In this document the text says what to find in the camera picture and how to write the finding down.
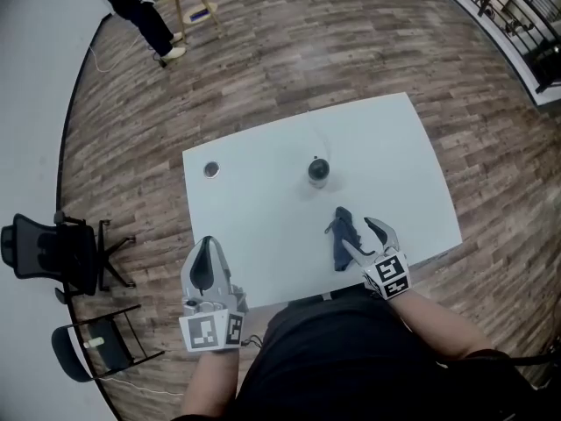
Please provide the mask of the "person's right forearm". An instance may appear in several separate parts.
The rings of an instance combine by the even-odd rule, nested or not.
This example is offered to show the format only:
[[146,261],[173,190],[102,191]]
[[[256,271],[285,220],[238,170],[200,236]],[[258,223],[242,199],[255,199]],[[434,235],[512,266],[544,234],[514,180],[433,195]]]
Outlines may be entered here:
[[441,357],[451,360],[493,349],[491,341],[469,319],[408,290],[388,300],[407,327]]

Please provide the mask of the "person's black clothing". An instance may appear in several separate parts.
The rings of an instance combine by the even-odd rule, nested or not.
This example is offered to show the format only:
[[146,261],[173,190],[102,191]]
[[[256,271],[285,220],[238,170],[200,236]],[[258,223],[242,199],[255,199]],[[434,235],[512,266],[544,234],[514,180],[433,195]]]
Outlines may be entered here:
[[561,382],[533,387],[495,348],[441,357],[388,300],[346,291],[271,319],[221,417],[172,421],[561,421]]

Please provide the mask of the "black round knob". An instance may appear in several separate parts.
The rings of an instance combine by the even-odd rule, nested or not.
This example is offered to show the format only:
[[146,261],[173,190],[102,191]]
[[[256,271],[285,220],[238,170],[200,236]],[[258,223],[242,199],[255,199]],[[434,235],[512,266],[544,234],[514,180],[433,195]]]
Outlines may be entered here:
[[312,187],[322,189],[330,176],[330,164],[327,160],[315,157],[308,167],[308,179]]

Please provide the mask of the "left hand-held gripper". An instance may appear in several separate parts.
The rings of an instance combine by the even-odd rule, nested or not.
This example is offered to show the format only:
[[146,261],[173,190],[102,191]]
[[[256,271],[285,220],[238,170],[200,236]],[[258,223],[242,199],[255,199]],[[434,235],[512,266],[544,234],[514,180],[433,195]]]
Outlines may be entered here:
[[[201,295],[214,288],[228,289],[230,268],[219,241],[206,236],[189,252],[181,271],[182,285]],[[181,333],[190,353],[222,352],[242,344],[246,294],[232,285],[228,293],[183,298]]]

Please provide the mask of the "black office chair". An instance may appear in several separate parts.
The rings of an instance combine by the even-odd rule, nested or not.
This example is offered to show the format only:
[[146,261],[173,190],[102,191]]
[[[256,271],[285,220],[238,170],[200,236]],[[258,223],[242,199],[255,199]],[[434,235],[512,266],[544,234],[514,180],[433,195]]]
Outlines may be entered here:
[[71,218],[59,210],[53,226],[42,225],[16,214],[11,225],[0,231],[0,255],[20,280],[46,278],[60,282],[65,290],[55,290],[57,299],[67,304],[75,296],[93,296],[98,290],[109,289],[103,283],[109,271],[126,288],[136,287],[126,281],[111,265],[110,257],[134,236],[125,237],[106,247],[103,228],[109,219],[99,221],[94,230],[84,219]]

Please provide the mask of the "black folding chair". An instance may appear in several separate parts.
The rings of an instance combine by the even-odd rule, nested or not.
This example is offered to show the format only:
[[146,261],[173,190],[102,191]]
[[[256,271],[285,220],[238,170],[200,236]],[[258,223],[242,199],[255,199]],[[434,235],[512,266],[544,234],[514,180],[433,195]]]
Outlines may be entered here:
[[[113,311],[102,316],[56,328],[52,333],[51,345],[64,373],[73,381],[79,383],[99,381],[164,355],[164,351],[148,355],[145,348],[142,346],[140,339],[131,324],[131,320],[128,317],[129,312],[140,308],[141,305],[136,304],[126,309]],[[136,340],[140,351],[144,355],[142,359],[135,359],[129,347],[126,345],[124,336],[115,321],[115,318],[120,315],[124,316],[133,338]],[[105,343],[102,346],[94,348],[100,350],[98,354],[100,355],[104,366],[107,368],[104,373],[99,375],[94,372],[89,372],[82,364],[70,338],[69,332],[71,329],[80,331],[80,328],[83,326],[87,327],[91,339],[95,337],[103,337],[105,340]]]

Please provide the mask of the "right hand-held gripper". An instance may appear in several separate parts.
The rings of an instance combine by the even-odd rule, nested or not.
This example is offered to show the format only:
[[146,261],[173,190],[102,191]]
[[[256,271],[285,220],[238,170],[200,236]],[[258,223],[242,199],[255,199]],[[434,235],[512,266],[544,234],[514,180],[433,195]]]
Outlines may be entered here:
[[377,218],[366,217],[364,220],[379,239],[385,252],[379,255],[374,250],[365,253],[346,239],[342,240],[342,244],[356,263],[363,267],[366,282],[383,299],[390,300],[410,290],[407,259],[404,253],[399,251],[399,240],[391,226]]

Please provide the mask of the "dark blue cloth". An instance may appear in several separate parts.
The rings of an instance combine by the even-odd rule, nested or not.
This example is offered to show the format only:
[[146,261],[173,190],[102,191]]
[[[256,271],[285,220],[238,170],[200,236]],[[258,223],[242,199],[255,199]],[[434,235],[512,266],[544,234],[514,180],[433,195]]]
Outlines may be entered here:
[[343,272],[353,260],[352,256],[344,247],[344,241],[361,253],[365,251],[361,248],[361,237],[352,222],[352,214],[343,206],[335,209],[335,215],[324,233],[332,233],[332,250],[334,269]]

